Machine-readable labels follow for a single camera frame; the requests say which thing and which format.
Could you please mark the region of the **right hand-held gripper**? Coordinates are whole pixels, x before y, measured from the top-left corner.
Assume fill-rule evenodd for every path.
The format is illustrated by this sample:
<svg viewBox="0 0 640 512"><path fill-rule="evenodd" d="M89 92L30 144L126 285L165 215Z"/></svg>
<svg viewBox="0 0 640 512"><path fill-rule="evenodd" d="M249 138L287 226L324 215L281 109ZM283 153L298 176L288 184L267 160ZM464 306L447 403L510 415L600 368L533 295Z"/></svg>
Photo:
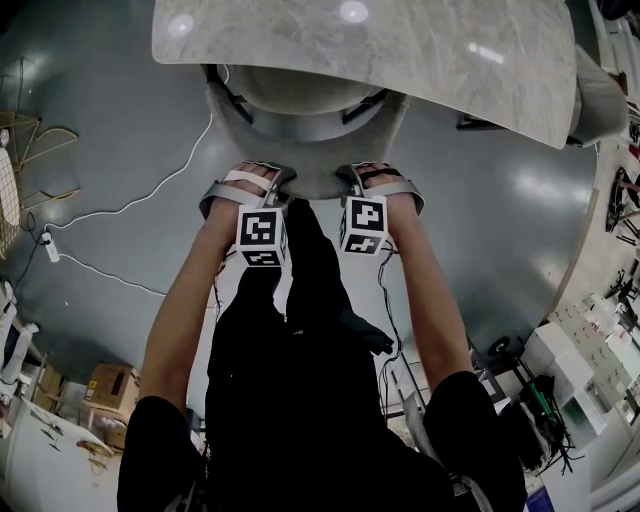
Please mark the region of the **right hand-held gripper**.
<svg viewBox="0 0 640 512"><path fill-rule="evenodd" d="M424 198L411 181L394 182L366 188L353 165L342 165L335 175L346 184L341 204L344 213L340 225L340 248L344 253L375 256L388 239L387 198L410 194L416 212L421 213Z"/></svg>

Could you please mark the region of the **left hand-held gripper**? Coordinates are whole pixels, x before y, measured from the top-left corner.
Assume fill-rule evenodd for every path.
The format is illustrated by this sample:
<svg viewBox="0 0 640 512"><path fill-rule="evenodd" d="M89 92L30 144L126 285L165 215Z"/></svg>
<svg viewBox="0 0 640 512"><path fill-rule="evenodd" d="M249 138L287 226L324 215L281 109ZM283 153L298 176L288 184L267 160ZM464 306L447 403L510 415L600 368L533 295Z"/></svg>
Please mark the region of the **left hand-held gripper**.
<svg viewBox="0 0 640 512"><path fill-rule="evenodd" d="M281 188L295 179L297 172L279 168L264 197L215 181L202 197L199 209L204 218L210 213L214 199L224 199L239 205L235 251L249 267L271 268L285 264L287 234L284 223L288 199L282 199Z"/></svg>

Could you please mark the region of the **person's left hand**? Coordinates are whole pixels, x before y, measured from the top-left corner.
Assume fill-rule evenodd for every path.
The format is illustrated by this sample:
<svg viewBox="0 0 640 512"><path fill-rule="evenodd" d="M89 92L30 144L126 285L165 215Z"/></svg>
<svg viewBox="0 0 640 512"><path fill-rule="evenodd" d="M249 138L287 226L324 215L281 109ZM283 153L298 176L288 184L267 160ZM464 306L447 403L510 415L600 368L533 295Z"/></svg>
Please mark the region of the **person's left hand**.
<svg viewBox="0 0 640 512"><path fill-rule="evenodd" d="M271 188L279 169L255 162L241 162L228 171L223 183L264 197Z"/></svg>

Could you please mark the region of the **person's right hand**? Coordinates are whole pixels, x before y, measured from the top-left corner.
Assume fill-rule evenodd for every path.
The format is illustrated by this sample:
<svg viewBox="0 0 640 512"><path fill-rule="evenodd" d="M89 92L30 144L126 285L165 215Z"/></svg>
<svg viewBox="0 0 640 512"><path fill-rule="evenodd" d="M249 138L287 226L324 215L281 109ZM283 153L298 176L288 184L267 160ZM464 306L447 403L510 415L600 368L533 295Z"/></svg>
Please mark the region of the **person's right hand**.
<svg viewBox="0 0 640 512"><path fill-rule="evenodd" d="M366 189L405 181L398 170L383 162L363 162L355 165L354 170Z"/></svg>

